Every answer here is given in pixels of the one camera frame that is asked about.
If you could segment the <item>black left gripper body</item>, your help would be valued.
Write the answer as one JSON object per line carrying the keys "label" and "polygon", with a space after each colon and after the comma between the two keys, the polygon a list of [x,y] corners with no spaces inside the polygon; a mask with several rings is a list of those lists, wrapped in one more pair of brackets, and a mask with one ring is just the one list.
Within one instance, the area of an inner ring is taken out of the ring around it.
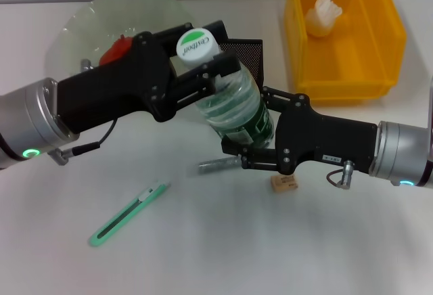
{"label": "black left gripper body", "polygon": [[58,115],[73,133],[139,111],[165,122],[176,114],[168,100],[173,77],[162,35],[142,32],[121,58],[60,81]]}

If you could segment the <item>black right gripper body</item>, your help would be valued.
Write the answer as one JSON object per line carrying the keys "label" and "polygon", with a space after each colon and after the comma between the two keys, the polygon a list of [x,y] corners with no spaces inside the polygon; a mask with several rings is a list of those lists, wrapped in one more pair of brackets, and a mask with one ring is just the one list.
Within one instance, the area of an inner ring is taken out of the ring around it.
{"label": "black right gripper body", "polygon": [[368,173],[378,126],[320,114],[311,107],[308,95],[296,95],[300,111],[281,113],[275,130],[277,171],[292,174],[306,161],[342,166],[350,160],[356,171]]}

